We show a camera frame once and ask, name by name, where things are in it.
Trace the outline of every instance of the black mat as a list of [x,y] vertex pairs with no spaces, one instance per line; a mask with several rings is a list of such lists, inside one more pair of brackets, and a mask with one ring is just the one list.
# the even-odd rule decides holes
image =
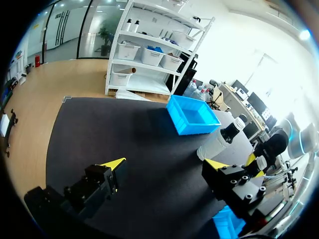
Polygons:
[[[233,121],[228,113],[216,115],[224,126]],[[165,104],[73,98],[62,104],[53,127],[46,183],[62,193],[90,164],[125,157],[127,183],[86,223],[122,238],[205,238],[204,231],[214,238],[211,217],[225,204],[209,190],[195,154],[209,137],[178,136]],[[217,161],[244,163],[251,151],[241,132]]]

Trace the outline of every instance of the blue plastic bin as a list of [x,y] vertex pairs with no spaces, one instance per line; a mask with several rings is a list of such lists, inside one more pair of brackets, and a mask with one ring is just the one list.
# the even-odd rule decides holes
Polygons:
[[204,101],[172,95],[166,108],[179,135],[212,133],[221,125]]
[[238,219],[229,206],[225,206],[213,217],[220,239],[236,239],[245,226],[243,219]]
[[148,46],[148,50],[152,50],[152,51],[157,51],[157,52],[160,52],[160,53],[164,53],[160,47],[152,47],[152,46]]

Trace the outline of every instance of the glass wall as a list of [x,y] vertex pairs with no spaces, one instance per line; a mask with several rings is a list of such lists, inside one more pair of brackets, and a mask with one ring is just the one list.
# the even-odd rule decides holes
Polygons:
[[34,64],[35,55],[40,55],[41,63],[108,59],[126,4],[125,0],[56,1],[39,13],[29,27],[27,62]]
[[126,2],[93,0],[84,22],[79,58],[109,58]]
[[90,0],[62,0],[54,4],[45,35],[45,62],[76,59],[89,3]]
[[36,19],[30,25],[28,34],[28,49],[27,57],[28,64],[34,63],[35,55],[40,55],[40,62],[42,62],[42,45],[43,45],[43,29],[48,21],[48,16],[52,6],[48,6],[45,10],[38,14]]

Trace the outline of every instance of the red fire extinguisher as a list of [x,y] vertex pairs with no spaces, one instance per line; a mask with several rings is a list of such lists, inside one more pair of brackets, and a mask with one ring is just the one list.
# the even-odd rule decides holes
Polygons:
[[40,55],[35,55],[35,67],[39,67],[40,66]]

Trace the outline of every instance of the wooden floor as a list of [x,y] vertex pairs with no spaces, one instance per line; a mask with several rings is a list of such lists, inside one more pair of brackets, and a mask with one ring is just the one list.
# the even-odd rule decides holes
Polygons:
[[[58,61],[32,68],[27,81],[14,89],[5,112],[14,109],[19,119],[12,128],[10,158],[5,161],[20,196],[36,187],[45,188],[46,153],[52,128],[64,96],[105,98],[108,60]],[[146,94],[152,101],[166,96]]]

